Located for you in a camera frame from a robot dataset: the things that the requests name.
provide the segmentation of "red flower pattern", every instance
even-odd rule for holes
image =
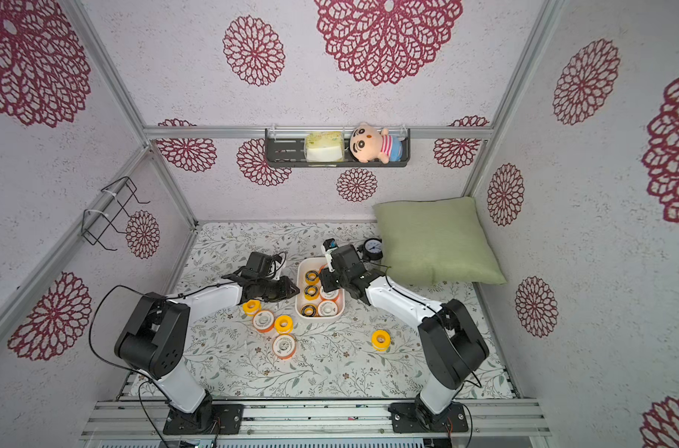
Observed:
[[[556,83],[556,118],[565,125],[575,125],[592,116],[613,90],[620,62],[618,49],[610,40],[595,40],[579,50]]]
[[[246,178],[255,184],[270,186],[285,182],[292,168],[273,168],[267,164],[265,140],[248,140],[238,148],[238,166]]]
[[[648,125],[649,150],[643,163],[649,169],[648,193],[660,198],[663,219],[679,222],[679,77],[663,92],[661,112]]]
[[[364,168],[352,168],[339,175],[337,192],[350,202],[362,202],[377,191],[377,178]]]
[[[521,171],[512,164],[502,165],[489,182],[487,190],[489,216],[499,226],[508,226],[517,218],[523,202],[524,178]]]
[[[666,397],[644,413],[644,448],[679,448],[679,399]]]
[[[223,44],[227,63],[249,85],[274,83],[285,67],[282,42],[262,19],[245,16],[233,20]]]
[[[91,296],[83,280],[74,273],[61,273],[7,346],[19,358],[48,361],[65,353],[83,336],[91,311]]]
[[[488,123],[484,117],[468,115],[455,120],[450,126],[486,126]],[[434,158],[438,164],[452,169],[469,166],[480,146],[480,139],[437,139],[434,142]]]
[[[128,248],[138,258],[150,258],[158,250],[160,246],[158,221],[146,210],[133,213],[125,231]]]
[[[174,118],[159,122],[158,126],[195,126],[186,120]],[[218,158],[211,139],[162,139],[156,140],[160,153],[173,165],[197,173],[209,170]]]
[[[434,61],[452,38],[461,0],[314,0],[317,30],[356,81],[397,84]]]
[[[549,336],[556,327],[559,311],[556,309],[554,292],[542,279],[524,279],[517,289],[514,303],[522,327],[532,335]]]
[[[55,128],[86,108],[91,67],[55,0],[0,0],[0,113]]]

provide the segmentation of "table surface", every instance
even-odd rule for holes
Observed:
[[[287,251],[283,274],[297,278],[297,266],[310,256],[321,256],[321,244],[335,238],[339,245],[355,247],[377,237],[376,223],[218,223],[205,224],[195,241],[175,292],[186,292],[217,282],[242,266],[252,251],[268,255]],[[460,300],[469,310],[491,351],[477,370],[482,387],[466,383],[458,398],[510,399],[515,394],[499,359],[487,322],[470,283],[441,283],[429,288],[410,287],[441,302]],[[191,374],[216,397],[385,397],[413,398],[427,381],[428,368],[416,328],[387,312],[348,298],[344,314],[333,323],[315,323],[297,317],[294,299],[263,303],[275,316],[294,318],[293,336],[299,347],[286,361],[272,353],[276,336],[263,336],[240,306],[222,309],[197,321],[184,359]],[[372,348],[376,330],[391,337],[384,353]],[[138,395],[136,379],[131,395]],[[159,391],[151,384],[143,396]]]

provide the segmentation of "orange tape roll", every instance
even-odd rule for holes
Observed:
[[[372,347],[376,351],[387,351],[391,343],[389,333],[384,330],[377,330],[372,333]]]
[[[262,311],[259,311],[257,314],[255,314],[255,317],[252,318],[252,326],[255,327],[255,329],[260,333],[268,333],[271,331],[274,328],[274,323],[275,315],[272,314],[272,311],[269,309],[263,309]]]
[[[319,298],[319,288],[313,284],[310,284],[304,289],[304,298],[307,300],[317,300]]]
[[[272,353],[280,359],[290,359],[297,351],[297,341],[290,335],[280,335],[272,341]]]
[[[243,311],[248,316],[254,316],[262,309],[262,303],[257,299],[248,300],[243,304]]]
[[[319,287],[319,297],[321,297],[322,300],[337,300],[340,298],[340,290],[326,292],[323,287]]]
[[[337,313],[339,312],[339,309],[337,308],[337,304],[333,302],[332,300],[322,300],[322,303],[319,304],[318,307],[318,312],[320,317],[323,318],[329,318],[332,316],[336,316]]]
[[[291,333],[293,329],[292,318],[287,314],[275,319],[275,330],[281,335]]]
[[[307,271],[307,274],[304,275],[304,281],[307,284],[319,283],[319,273],[317,271]]]

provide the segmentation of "tissue box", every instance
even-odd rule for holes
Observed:
[[[344,161],[344,139],[341,132],[317,132],[304,139],[304,156],[308,162]]]

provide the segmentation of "cartoon boy plush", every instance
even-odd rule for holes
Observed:
[[[350,137],[350,151],[363,164],[376,158],[383,164],[398,162],[402,158],[402,142],[397,137],[390,136],[387,128],[380,132],[362,122]]]

